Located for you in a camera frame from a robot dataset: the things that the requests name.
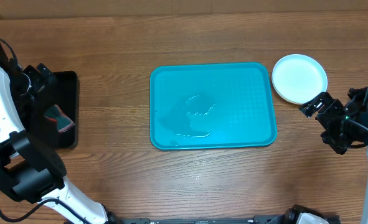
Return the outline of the light blue plate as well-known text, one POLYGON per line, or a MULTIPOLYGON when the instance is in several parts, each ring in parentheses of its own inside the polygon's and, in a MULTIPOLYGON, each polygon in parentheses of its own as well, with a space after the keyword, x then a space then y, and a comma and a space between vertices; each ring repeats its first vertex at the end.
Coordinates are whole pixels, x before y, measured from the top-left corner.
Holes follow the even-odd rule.
POLYGON ((328 77, 315 59, 303 54, 291 54, 279 59, 271 74, 273 78, 290 80, 297 88, 301 105, 328 89, 328 77))

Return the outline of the green and pink sponge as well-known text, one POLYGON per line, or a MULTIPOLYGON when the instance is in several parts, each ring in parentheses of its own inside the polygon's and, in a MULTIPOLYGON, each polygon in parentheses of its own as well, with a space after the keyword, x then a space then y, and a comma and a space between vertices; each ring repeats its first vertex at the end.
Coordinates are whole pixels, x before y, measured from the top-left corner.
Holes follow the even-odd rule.
POLYGON ((59 133, 64 133, 75 125, 75 123, 60 109, 58 105, 53 105, 48 108, 45 111, 44 116, 56 124, 57 131, 59 133))

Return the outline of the white plate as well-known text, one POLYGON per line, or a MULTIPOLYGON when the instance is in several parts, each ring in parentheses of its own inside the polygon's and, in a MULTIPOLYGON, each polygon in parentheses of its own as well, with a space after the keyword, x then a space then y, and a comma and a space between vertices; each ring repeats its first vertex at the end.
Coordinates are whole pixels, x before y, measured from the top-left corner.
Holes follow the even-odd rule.
POLYGON ((297 88, 292 82, 290 82, 290 80, 287 81, 287 80, 273 78, 272 84, 273 84, 275 91, 284 100, 290 103, 297 104, 297 105, 301 104, 301 100, 299 99, 297 88))

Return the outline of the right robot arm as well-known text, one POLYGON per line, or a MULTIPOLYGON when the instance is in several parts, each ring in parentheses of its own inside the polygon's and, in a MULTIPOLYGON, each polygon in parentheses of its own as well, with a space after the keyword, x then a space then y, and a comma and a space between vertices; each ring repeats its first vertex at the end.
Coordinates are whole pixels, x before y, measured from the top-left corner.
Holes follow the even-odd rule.
MULTIPOLYGON (((323 143, 337 154, 366 147, 368 165, 368 86, 350 88, 347 95, 349 101, 343 105, 328 92, 321 92, 302 104, 299 110, 308 118, 316 116, 315 120, 324 128, 321 133, 323 143)), ((368 223, 368 175, 361 222, 368 223)))

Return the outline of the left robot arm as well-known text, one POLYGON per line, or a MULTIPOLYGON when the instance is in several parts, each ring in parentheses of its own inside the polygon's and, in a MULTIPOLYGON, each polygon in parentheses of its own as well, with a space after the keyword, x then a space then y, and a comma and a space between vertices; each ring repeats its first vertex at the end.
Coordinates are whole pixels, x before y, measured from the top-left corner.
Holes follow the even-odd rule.
MULTIPOLYGON (((77 145, 78 103, 75 72, 21 67, 0 39, 0 192, 35 209, 49 207, 70 223, 118 223, 73 185, 57 153, 77 145)), ((1 208, 0 217, 7 219, 1 208)))

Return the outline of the black rectangular tray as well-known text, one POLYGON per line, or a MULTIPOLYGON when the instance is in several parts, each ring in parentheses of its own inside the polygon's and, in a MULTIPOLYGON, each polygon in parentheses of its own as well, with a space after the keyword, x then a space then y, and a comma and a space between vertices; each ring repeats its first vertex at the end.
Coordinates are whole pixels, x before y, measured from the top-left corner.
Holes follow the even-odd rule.
POLYGON ((44 144, 54 149, 71 149, 78 144, 78 106, 80 83, 73 71, 55 72, 55 85, 40 92, 32 110, 27 131, 44 144), (45 117, 45 111, 57 105, 73 121, 73 126, 60 133, 58 123, 45 117))

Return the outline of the teal plastic serving tray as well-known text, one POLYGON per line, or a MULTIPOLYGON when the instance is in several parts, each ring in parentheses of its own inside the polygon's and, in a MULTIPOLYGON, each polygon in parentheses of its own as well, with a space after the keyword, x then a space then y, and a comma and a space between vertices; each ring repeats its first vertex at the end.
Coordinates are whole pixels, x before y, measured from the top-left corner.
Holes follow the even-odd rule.
POLYGON ((278 131, 257 62, 161 66, 149 79, 150 140, 168 150, 264 147, 278 131))

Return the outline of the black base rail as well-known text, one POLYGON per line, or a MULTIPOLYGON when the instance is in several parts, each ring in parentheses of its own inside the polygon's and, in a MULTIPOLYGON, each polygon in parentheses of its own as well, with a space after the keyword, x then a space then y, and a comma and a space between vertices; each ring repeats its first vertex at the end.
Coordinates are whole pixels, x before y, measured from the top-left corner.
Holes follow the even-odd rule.
POLYGON ((251 218, 195 218, 195 219, 164 219, 148 218, 122 219, 124 224, 297 224, 320 223, 341 224, 338 215, 323 215, 308 207, 293 205, 282 215, 255 215, 251 218))

